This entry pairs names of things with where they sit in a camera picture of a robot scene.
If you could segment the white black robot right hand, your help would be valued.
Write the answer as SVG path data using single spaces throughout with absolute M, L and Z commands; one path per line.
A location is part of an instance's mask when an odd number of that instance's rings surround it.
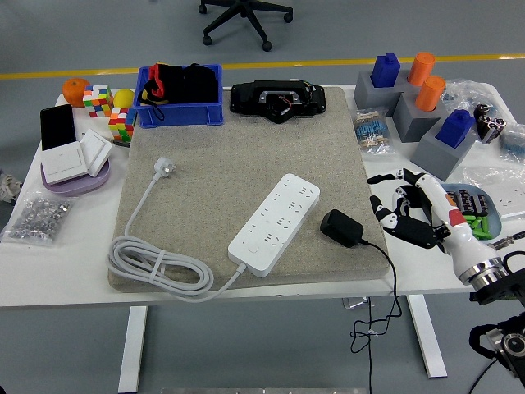
M 439 245 L 451 256 L 454 274 L 464 283 L 478 273 L 502 269 L 496 251 L 475 238 L 463 214 L 435 177 L 402 168 L 370 177 L 367 183 L 386 180 L 407 183 L 396 191 L 393 211 L 375 195 L 370 197 L 372 211 L 387 233 L 425 249 Z

